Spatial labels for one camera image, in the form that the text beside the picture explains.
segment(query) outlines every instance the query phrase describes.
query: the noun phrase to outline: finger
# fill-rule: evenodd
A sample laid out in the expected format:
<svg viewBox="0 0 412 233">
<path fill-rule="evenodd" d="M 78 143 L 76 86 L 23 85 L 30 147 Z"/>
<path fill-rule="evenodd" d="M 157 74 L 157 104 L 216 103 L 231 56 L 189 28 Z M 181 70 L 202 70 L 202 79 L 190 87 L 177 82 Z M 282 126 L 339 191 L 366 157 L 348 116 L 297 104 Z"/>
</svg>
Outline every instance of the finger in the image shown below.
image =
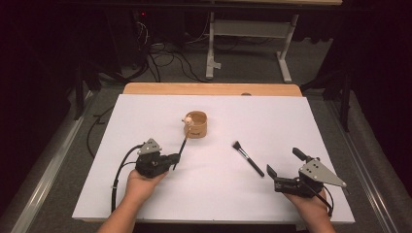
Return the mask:
<svg viewBox="0 0 412 233">
<path fill-rule="evenodd" d="M 155 178 L 153 178 L 153 181 L 154 181 L 155 183 L 159 183 L 164 177 L 167 176 L 168 173 L 169 173 L 169 172 L 167 171 L 167 172 L 165 172 L 165 173 L 163 173 L 163 174 L 160 174 L 160 175 L 156 176 Z"/>
</svg>

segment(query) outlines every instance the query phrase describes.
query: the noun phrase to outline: white tabletop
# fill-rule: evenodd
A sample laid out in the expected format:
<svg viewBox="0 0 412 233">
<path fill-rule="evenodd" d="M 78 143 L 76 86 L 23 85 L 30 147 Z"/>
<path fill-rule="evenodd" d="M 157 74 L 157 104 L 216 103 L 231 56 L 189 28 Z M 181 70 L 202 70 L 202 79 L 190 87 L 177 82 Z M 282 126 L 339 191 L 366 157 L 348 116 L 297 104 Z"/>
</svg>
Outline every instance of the white tabletop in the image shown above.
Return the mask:
<svg viewBox="0 0 412 233">
<path fill-rule="evenodd" d="M 178 152 L 185 137 L 181 119 L 191 111 L 207 114 L 208 133 L 202 139 L 188 139 L 176 170 L 157 186 L 137 219 L 301 222 L 294 206 L 274 191 L 266 164 L 279 177 L 297 177 L 303 162 L 292 154 L 292 148 L 299 148 L 319 157 L 332 172 L 334 169 L 306 98 L 280 96 L 120 95 L 73 218 L 107 218 L 111 185 L 126 153 L 149 138 L 162 146 L 161 154 Z M 232 148 L 235 141 L 265 173 L 264 178 Z M 128 161 L 136 158 L 132 153 Z M 133 168 L 127 165 L 120 174 L 117 203 Z M 354 222 L 342 189 L 327 187 L 335 203 L 332 222 Z"/>
</svg>

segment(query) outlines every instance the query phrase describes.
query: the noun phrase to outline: wooden cup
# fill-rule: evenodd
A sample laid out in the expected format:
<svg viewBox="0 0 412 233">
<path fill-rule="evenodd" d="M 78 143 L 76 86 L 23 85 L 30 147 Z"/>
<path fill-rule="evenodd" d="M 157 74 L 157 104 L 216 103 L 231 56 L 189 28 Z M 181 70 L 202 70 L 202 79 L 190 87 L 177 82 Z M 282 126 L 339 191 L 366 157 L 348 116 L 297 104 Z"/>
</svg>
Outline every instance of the wooden cup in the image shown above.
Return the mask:
<svg viewBox="0 0 412 233">
<path fill-rule="evenodd" d="M 188 134 L 188 131 L 190 129 L 188 138 L 199 139 L 205 137 L 207 133 L 206 114 L 200 111 L 192 111 L 186 114 L 186 117 L 188 116 L 191 116 L 191 119 L 193 120 L 193 125 L 188 126 L 187 124 L 185 124 L 185 135 Z"/>
</svg>

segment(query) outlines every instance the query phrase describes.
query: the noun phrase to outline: white metal frame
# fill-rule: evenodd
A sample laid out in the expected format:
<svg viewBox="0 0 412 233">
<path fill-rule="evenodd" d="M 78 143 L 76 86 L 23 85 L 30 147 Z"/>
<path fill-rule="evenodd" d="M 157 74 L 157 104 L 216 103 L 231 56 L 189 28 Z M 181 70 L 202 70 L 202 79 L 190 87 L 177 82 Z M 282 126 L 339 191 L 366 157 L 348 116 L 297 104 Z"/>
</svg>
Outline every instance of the white metal frame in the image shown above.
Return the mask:
<svg viewBox="0 0 412 233">
<path fill-rule="evenodd" d="M 206 64 L 206 79 L 212 80 L 214 69 L 221 69 L 222 64 L 215 61 L 213 49 L 215 35 L 249 36 L 285 39 L 283 50 L 276 51 L 278 63 L 285 83 L 291 83 L 292 78 L 286 63 L 286 54 L 291 44 L 298 15 L 293 15 L 291 22 L 264 22 L 246 20 L 215 20 L 215 14 L 210 14 L 209 49 Z"/>
</svg>

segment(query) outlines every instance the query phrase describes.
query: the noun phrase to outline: black handle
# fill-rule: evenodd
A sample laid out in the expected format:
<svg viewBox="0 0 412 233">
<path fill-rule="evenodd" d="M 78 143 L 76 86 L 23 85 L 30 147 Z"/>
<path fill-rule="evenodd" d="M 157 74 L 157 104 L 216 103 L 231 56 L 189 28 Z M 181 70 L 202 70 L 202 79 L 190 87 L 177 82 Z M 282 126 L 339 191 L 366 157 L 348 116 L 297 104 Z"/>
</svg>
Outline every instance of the black handle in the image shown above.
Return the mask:
<svg viewBox="0 0 412 233">
<path fill-rule="evenodd" d="M 256 165 L 256 163 L 252 160 L 252 158 L 248 158 L 249 163 L 252 165 L 252 167 L 255 168 L 255 170 L 257 170 L 258 174 L 261 177 L 264 177 L 264 173 L 260 170 L 260 168 L 258 168 L 258 166 Z"/>
<path fill-rule="evenodd" d="M 293 148 L 292 153 L 296 155 L 296 157 L 298 157 L 302 161 L 304 161 L 308 157 L 304 152 L 302 152 L 301 150 L 297 148 Z"/>
</svg>

